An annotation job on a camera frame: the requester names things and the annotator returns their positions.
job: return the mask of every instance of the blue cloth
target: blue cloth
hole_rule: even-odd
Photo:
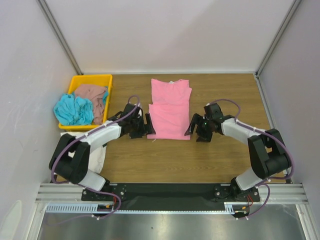
[[[75,98],[73,94],[63,94],[54,106],[53,112],[64,126],[90,125],[94,119],[92,102],[87,98]]]
[[[103,97],[102,97],[102,102],[103,102],[104,105],[106,105],[107,97],[108,97],[108,95],[109,95],[109,93],[108,93],[108,87],[106,86],[105,88],[106,88],[106,91],[105,91],[105,93],[104,93],[104,95],[103,95]]]

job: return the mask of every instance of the yellow plastic bin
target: yellow plastic bin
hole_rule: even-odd
[[[102,87],[108,86],[108,97],[105,102],[105,109],[103,115],[103,123],[107,120],[108,116],[108,108],[110,104],[110,96],[112,91],[112,75],[104,74],[104,75],[77,75],[74,76],[71,80],[70,87],[68,90],[68,94],[72,94],[81,84],[95,84]],[[86,132],[91,129],[98,127],[99,125],[72,125],[65,126],[59,123],[59,128],[66,130],[68,132]]]

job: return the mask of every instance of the clothing pile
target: clothing pile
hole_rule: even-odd
[[[63,94],[53,112],[64,126],[100,125],[108,94],[108,87],[81,84],[72,94]]]
[[[156,134],[148,139],[190,140],[185,136],[189,127],[189,80],[163,82],[151,79],[152,103],[149,113]]]

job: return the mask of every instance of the wire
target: wire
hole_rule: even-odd
[[[116,202],[117,202],[117,198],[114,196],[114,197],[113,197],[113,206],[116,205]]]
[[[138,108],[138,105],[140,104],[140,98],[138,95],[132,95],[129,97],[128,99],[128,103],[130,102],[130,99],[132,98],[137,98],[137,103],[136,105],[134,106],[134,108],[129,112],[127,113],[126,115],[124,115],[123,117],[120,117],[119,119],[115,120],[115,121],[112,121],[106,125],[102,124],[101,126],[99,127],[96,127],[95,129],[91,130],[90,132],[78,138],[76,138],[75,140],[73,140],[72,142],[70,142],[61,152],[60,154],[58,155],[58,157],[56,158],[56,160],[54,161],[53,165],[52,165],[52,168],[51,168],[51,181],[54,183],[54,184],[67,184],[69,181],[56,181],[55,180],[55,177],[54,177],[54,173],[55,173],[55,170],[56,170],[56,167],[58,165],[58,162],[60,161],[60,159],[62,158],[62,156],[66,153],[66,151],[71,147],[73,146],[76,142],[79,142],[80,140],[100,131],[101,129],[104,129],[112,124],[116,124],[120,121],[122,121],[123,119],[127,118],[128,116],[130,116],[137,108]]]
[[[251,207],[254,204],[254,200],[250,195],[246,196],[246,198],[248,200],[248,207]]]
[[[56,167],[58,165],[58,162],[60,161],[60,159],[62,158],[62,156],[66,153],[66,151],[71,147],[73,146],[75,143],[79,142],[80,140],[84,139],[84,138],[87,138],[88,136],[112,125],[112,124],[116,124],[120,121],[122,121],[123,119],[127,118],[128,116],[130,116],[139,106],[140,104],[140,98],[138,95],[132,95],[129,97],[128,99],[128,102],[130,102],[130,100],[132,98],[137,98],[137,103],[135,104],[134,108],[129,112],[127,113],[126,115],[124,115],[123,117],[120,117],[119,119],[115,120],[115,121],[112,121],[112,122],[109,122],[108,124],[102,124],[101,126],[99,127],[96,127],[95,129],[91,130],[90,132],[88,133],[85,133],[84,135],[76,138],[75,140],[73,140],[72,142],[70,142],[61,152],[60,154],[58,155],[58,157],[56,158],[56,160],[54,161],[53,165],[52,165],[52,168],[51,168],[51,181],[54,183],[54,184],[65,184],[65,183],[69,183],[69,181],[56,181],[55,180],[55,170],[56,170]],[[121,206],[121,198],[114,194],[114,193],[110,193],[110,192],[105,192],[105,191],[96,191],[92,188],[89,188],[89,187],[85,187],[81,184],[78,184],[80,187],[83,187],[83,188],[86,188],[87,190],[91,191],[91,192],[94,192],[94,193],[97,193],[97,194],[102,194],[102,195],[109,195],[109,196],[113,196],[113,199],[116,198],[118,199],[118,206],[113,210],[111,211],[110,213],[108,213],[107,215],[105,216],[102,216],[102,217],[96,217],[97,220],[99,219],[105,219],[109,216],[111,216],[112,214],[114,214],[117,210],[119,210],[120,206]],[[67,220],[64,220],[64,221],[61,221],[61,222],[58,222],[56,224],[48,224],[49,226],[57,226],[57,225],[60,225],[60,224],[64,224],[66,222],[69,222],[69,221],[72,221],[72,220],[75,220],[75,219],[79,219],[79,218],[84,218],[84,217],[92,217],[92,215],[88,215],[88,214],[84,214],[84,215],[79,215],[79,216],[75,216],[75,217],[72,217],[72,218],[69,218]]]
[[[277,144],[279,144],[279,145],[283,148],[283,150],[285,151],[285,153],[286,153],[286,155],[288,156],[289,161],[290,161],[290,163],[291,163],[291,171],[290,171],[290,173],[289,173],[288,175],[284,176],[284,177],[271,176],[271,177],[269,177],[269,179],[286,180],[286,179],[291,178],[291,177],[293,176],[294,172],[295,172],[296,165],[295,165],[294,158],[293,158],[293,156],[291,155],[291,153],[289,152],[289,150],[287,149],[287,147],[286,147],[279,139],[277,139],[276,137],[272,136],[271,134],[269,134],[269,133],[267,133],[267,132],[265,132],[265,131],[261,131],[261,130],[259,130],[259,129],[256,129],[255,127],[251,127],[251,126],[249,126],[249,125],[246,125],[246,124],[243,124],[243,123],[239,122],[239,121],[238,121],[238,116],[239,116],[239,114],[240,114],[240,112],[241,112],[241,107],[240,107],[240,105],[237,104],[235,101],[230,100],[230,99],[221,98],[221,99],[217,99],[217,100],[211,102],[210,104],[214,104],[214,103],[220,102],[220,101],[227,101],[227,102],[230,102],[230,103],[232,103],[232,104],[234,104],[234,105],[237,106],[238,112],[237,112],[236,115],[234,116],[234,122],[235,122],[237,125],[245,128],[245,129],[248,129],[248,130],[250,130],[250,131],[254,131],[254,132],[256,132],[256,133],[259,133],[259,134],[262,134],[262,135],[267,136],[268,138],[274,140]],[[260,186],[260,185],[263,184],[265,181],[266,181],[266,179],[262,180],[262,181],[259,182],[256,186]]]
[[[260,187],[261,187],[261,186],[265,186],[265,187],[268,188],[268,194],[267,194],[267,196],[266,196],[266,198],[265,198],[265,200],[264,200],[264,203],[261,205],[261,207],[259,207],[259,209],[258,209],[257,211],[249,214],[249,215],[246,216],[246,217],[245,217],[245,216],[244,216],[244,217],[240,217],[239,219],[248,219],[248,217],[251,217],[251,216],[257,214],[258,212],[260,212],[260,211],[267,205],[267,202],[268,202],[268,200],[269,200],[269,198],[270,198],[271,190],[270,190],[270,187],[269,187],[267,184],[265,184],[265,183],[262,183],[262,184],[260,185]]]

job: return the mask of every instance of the pink shirt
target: pink shirt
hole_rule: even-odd
[[[156,134],[149,134],[148,139],[190,140],[185,132],[189,127],[191,91],[189,80],[163,82],[151,79],[153,104],[149,104],[149,113]]]

